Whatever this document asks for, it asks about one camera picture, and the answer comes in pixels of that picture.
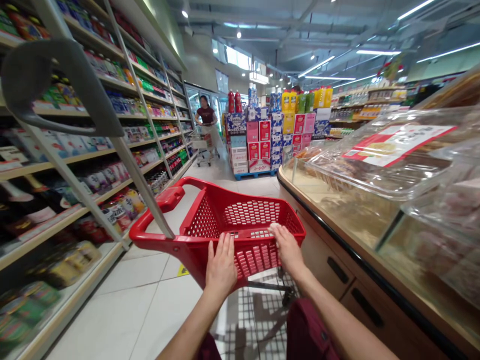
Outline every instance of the pallet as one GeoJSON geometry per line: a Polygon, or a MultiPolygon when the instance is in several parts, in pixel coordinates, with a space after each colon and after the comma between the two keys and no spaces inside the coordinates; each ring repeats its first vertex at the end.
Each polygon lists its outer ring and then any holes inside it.
{"type": "Polygon", "coordinates": [[[278,169],[268,170],[268,171],[261,171],[261,172],[246,172],[243,174],[235,174],[235,180],[240,181],[243,177],[246,176],[253,176],[254,179],[258,179],[259,175],[261,174],[270,174],[270,176],[275,176],[278,169]]]}

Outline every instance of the white tile floor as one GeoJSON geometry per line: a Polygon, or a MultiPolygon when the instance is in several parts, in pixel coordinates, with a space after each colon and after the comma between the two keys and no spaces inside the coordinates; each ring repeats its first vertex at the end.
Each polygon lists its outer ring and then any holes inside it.
{"type": "MultiPolygon", "coordinates": [[[[235,192],[279,197],[276,177],[235,181],[232,170],[223,160],[225,153],[221,156],[211,167],[193,164],[185,176],[210,181],[235,192]]],[[[171,255],[132,245],[47,360],[154,360],[202,293],[191,275],[179,276],[181,266],[171,255]]],[[[279,281],[275,269],[257,274],[251,280],[273,284],[279,281]]],[[[280,291],[244,287],[225,301],[210,333],[222,359],[285,359],[286,315],[280,291]]]]}

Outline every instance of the display case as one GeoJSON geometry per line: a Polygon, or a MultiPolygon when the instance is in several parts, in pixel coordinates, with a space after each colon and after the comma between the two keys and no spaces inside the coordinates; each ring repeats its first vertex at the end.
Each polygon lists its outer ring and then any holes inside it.
{"type": "Polygon", "coordinates": [[[479,115],[457,107],[379,117],[285,157],[278,175],[384,291],[394,287],[397,305],[418,310],[417,324],[426,317],[472,358],[480,356],[479,115]]]}

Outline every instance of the yellow floor sticker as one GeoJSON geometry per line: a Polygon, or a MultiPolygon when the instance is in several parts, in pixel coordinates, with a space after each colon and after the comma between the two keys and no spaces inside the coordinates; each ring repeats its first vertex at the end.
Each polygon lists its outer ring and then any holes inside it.
{"type": "Polygon", "coordinates": [[[187,270],[187,268],[182,264],[180,265],[180,268],[178,269],[178,274],[176,275],[177,278],[179,276],[184,276],[184,275],[189,275],[189,271],[187,270]]]}

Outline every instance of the red bottle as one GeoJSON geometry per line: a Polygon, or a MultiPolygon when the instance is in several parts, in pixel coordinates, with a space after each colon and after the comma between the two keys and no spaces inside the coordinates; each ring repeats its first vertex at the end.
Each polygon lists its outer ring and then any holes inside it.
{"type": "Polygon", "coordinates": [[[228,112],[229,113],[235,112],[235,96],[234,96],[234,91],[232,89],[230,89],[230,92],[228,93],[228,112]]]}
{"type": "Polygon", "coordinates": [[[240,93],[238,90],[235,93],[235,112],[236,113],[242,112],[242,97],[240,96],[240,93]]]}

